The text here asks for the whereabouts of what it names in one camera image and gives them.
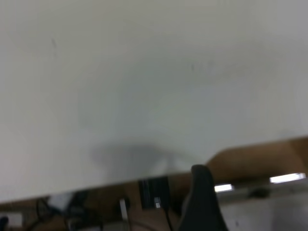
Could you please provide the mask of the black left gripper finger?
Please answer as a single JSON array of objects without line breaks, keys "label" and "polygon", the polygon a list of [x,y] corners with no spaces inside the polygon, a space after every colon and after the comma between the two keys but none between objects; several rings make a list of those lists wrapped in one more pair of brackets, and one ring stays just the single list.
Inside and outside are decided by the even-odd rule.
[{"label": "black left gripper finger", "polygon": [[179,231],[227,231],[219,207],[213,176],[208,167],[191,168],[191,187],[182,212]]}]

